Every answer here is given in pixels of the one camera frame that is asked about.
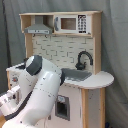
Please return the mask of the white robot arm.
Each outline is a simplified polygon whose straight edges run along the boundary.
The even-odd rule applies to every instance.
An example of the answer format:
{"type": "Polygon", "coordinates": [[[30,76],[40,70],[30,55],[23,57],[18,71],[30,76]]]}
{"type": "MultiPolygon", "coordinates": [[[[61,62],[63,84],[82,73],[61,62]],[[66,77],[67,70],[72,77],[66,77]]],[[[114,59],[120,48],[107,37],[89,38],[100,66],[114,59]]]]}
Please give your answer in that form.
{"type": "Polygon", "coordinates": [[[19,85],[0,95],[0,111],[6,119],[2,128],[37,128],[35,124],[51,114],[64,80],[63,71],[49,60],[29,57],[19,85]]]}

